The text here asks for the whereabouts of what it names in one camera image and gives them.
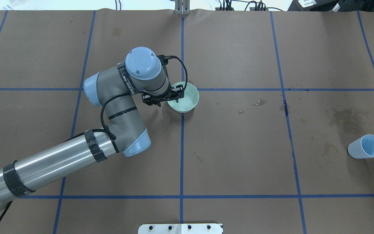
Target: water stain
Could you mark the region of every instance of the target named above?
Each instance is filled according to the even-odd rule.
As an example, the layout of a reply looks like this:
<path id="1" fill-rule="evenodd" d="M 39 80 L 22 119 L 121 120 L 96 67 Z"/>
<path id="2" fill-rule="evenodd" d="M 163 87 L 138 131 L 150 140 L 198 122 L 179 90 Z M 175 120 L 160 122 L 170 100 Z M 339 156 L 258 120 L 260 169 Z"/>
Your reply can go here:
<path id="1" fill-rule="evenodd" d="M 203 160 L 198 155 L 196 155 L 196 158 L 200 161 L 201 164 L 203 164 Z"/>
<path id="2" fill-rule="evenodd" d="M 369 111 L 358 108 L 350 108 L 341 111 L 336 109 L 326 110 L 330 126 L 339 126 L 346 134 L 362 133 L 362 117 L 365 117 Z"/>
<path id="3" fill-rule="evenodd" d="M 334 156 L 338 152 L 339 151 L 333 144 L 330 144 L 328 141 L 325 141 L 324 154 L 322 154 L 322 156 Z"/>
<path id="4" fill-rule="evenodd" d="M 258 103 L 255 106 L 259 107 L 259 106 L 264 105 L 265 103 L 266 103 L 266 101 L 264 99 L 259 99 Z"/>
<path id="5" fill-rule="evenodd" d="M 114 36 L 120 36 L 122 34 L 122 29 L 119 27 L 114 27 L 112 30 L 112 35 Z"/>

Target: plastic cup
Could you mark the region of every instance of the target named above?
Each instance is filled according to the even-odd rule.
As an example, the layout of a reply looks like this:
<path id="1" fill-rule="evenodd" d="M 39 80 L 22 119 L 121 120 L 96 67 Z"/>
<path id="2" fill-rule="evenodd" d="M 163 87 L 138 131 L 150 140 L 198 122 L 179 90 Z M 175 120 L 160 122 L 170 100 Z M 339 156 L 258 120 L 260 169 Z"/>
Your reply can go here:
<path id="1" fill-rule="evenodd" d="M 347 151 L 355 159 L 374 158 L 374 135 L 367 134 L 355 140 Z"/>
<path id="2" fill-rule="evenodd" d="M 173 84 L 172 87 L 176 87 L 177 85 L 183 85 L 184 87 L 184 84 L 185 82 L 178 82 Z M 199 103 L 199 91 L 190 83 L 187 83 L 187 87 L 184 90 L 184 98 L 178 99 L 178 103 L 175 100 L 168 101 L 168 105 L 178 113 L 191 111 L 197 103 Z"/>

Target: black tape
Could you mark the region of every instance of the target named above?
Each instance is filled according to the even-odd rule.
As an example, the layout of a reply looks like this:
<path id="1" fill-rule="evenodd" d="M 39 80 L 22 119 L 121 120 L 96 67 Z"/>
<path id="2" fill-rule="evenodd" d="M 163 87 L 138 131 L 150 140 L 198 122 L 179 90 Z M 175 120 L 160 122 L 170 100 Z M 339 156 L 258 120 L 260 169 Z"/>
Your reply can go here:
<path id="1" fill-rule="evenodd" d="M 14 167 L 16 162 L 15 160 L 13 163 L 4 166 L 3 177 L 9 191 L 16 197 L 23 197 L 35 192 L 35 190 L 29 190 L 21 182 Z"/>
<path id="2" fill-rule="evenodd" d="M 113 118 L 115 118 L 115 117 L 118 117 L 118 116 L 120 116 L 120 115 L 126 114 L 126 113 L 128 113 L 128 112 L 130 112 L 130 111 L 135 111 L 136 109 L 137 109 L 136 107 L 131 107 L 131 108 L 128 108 L 128 109 L 126 109 L 126 110 L 119 111 L 118 113 L 109 116 L 108 119 L 111 120 L 111 119 L 113 119 Z"/>
<path id="3" fill-rule="evenodd" d="M 107 158 L 101 148 L 99 148 L 98 141 L 96 140 L 95 133 L 93 130 L 87 130 L 84 132 L 84 137 L 86 139 L 86 144 L 89 147 L 90 152 L 92 153 L 95 160 L 99 163 L 105 161 Z"/>
<path id="4" fill-rule="evenodd" d="M 118 69 L 118 71 L 119 71 L 119 74 L 120 74 L 120 78 L 122 78 L 122 82 L 126 86 L 126 90 L 128 90 L 128 93 L 130 95 L 138 94 L 139 91 L 135 87 L 134 83 L 132 82 L 131 76 L 126 71 L 126 69 L 125 68 L 120 68 L 120 69 Z"/>
<path id="5" fill-rule="evenodd" d="M 108 126 L 106 126 L 105 130 L 107 130 L 107 131 L 109 131 L 109 132 L 110 132 L 110 130 L 109 130 L 109 127 L 108 127 Z M 118 147 L 116 146 L 116 143 L 115 143 L 115 141 L 114 141 L 114 140 L 113 140 L 112 138 L 110 138 L 110 137 L 109 137 L 109 139 L 110 139 L 110 142 L 112 142 L 112 145 L 113 145 L 113 148 L 115 149 L 115 152 L 116 152 L 116 153 L 119 153 L 119 149 L 118 149 Z"/>

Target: black cable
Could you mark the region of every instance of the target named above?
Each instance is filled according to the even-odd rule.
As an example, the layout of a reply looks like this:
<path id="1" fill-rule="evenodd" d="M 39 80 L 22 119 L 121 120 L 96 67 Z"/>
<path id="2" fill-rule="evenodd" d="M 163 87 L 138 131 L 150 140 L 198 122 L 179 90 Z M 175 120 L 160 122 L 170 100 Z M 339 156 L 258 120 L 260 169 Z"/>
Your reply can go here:
<path id="1" fill-rule="evenodd" d="M 187 88 L 187 81 L 188 81 L 187 68 L 184 65 L 183 61 L 181 61 L 181 59 L 179 57 L 177 57 L 175 55 L 170 55 L 170 56 L 165 56 L 164 59 L 165 60 L 168 60 L 168 59 L 177 59 L 181 63 L 181 65 L 183 66 L 183 68 L 184 68 L 184 74 L 185 74 L 185 79 L 186 80 L 185 80 L 185 84 L 184 84 L 183 90 L 176 97 L 173 97 L 173 98 L 161 98 L 161 97 L 158 97 L 158 96 L 154 96 L 154 95 L 152 95 L 150 93 L 147 93 L 147 92 L 144 92 L 144 91 L 140 91 L 140 93 L 142 93 L 144 95 L 150 95 L 153 99 L 156 99 L 156 100 L 158 100 L 160 102 L 177 100 L 181 96 L 181 94 L 183 94 L 183 92 L 185 91 L 185 89 Z M 165 75 L 168 78 L 168 74 L 166 72 L 167 69 L 165 68 L 165 65 L 163 65 L 163 68 L 164 68 L 164 71 L 165 71 Z"/>
<path id="2" fill-rule="evenodd" d="M 95 129 L 92 129 L 92 131 L 93 132 L 104 132 L 104 133 L 108 134 L 108 132 L 105 129 L 101 129 L 101 128 L 95 128 Z M 84 135 L 84 132 L 81 132 L 81 133 L 77 134 L 76 136 L 67 139 L 65 142 L 68 142 L 71 139 L 74 139 L 76 137 L 83 136 L 83 135 Z"/>
<path id="3" fill-rule="evenodd" d="M 11 206 L 11 203 L 12 201 L 10 201 L 7 205 L 6 205 L 6 208 L 4 209 L 4 212 L 1 214 L 0 216 L 0 222 L 1 220 L 3 219 L 4 215 L 6 214 L 6 212 L 8 211 L 9 207 Z"/>
<path id="4" fill-rule="evenodd" d="M 349 8 L 349 9 L 346 9 L 345 11 L 343 11 L 343 12 L 347 12 L 347 11 L 349 11 L 349 10 L 351 10 L 351 9 L 355 9 L 355 8 L 357 8 L 357 7 L 359 7 L 362 3 L 364 3 L 363 1 L 361 1 L 361 2 L 359 2 L 359 4 L 357 4 L 357 5 L 355 5 L 355 6 L 353 6 L 352 8 Z"/>
<path id="5" fill-rule="evenodd" d="M 279 9 L 279 8 L 276 8 L 276 7 L 264 7 L 264 8 L 261 8 L 259 10 L 264 10 L 264 9 Z"/>
<path id="6" fill-rule="evenodd" d="M 246 9 L 248 9 L 248 6 L 249 6 L 249 4 L 251 4 L 251 3 L 255 3 L 255 8 L 256 8 L 256 6 L 257 6 L 257 2 L 255 2 L 255 1 L 250 1 L 250 2 L 248 2 L 248 5 L 246 5 L 246 7 L 245 7 L 245 11 L 246 11 Z"/>

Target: metal bracket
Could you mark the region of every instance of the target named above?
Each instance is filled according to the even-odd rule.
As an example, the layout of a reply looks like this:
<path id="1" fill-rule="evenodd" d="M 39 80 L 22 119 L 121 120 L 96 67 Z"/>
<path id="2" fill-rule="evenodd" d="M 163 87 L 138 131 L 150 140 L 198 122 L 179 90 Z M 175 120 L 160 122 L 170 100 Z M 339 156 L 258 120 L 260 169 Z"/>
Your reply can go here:
<path id="1" fill-rule="evenodd" d="M 223 224 L 141 225 L 138 234 L 223 234 Z"/>
<path id="2" fill-rule="evenodd" d="M 175 0 L 176 15 L 190 15 L 190 0 Z"/>

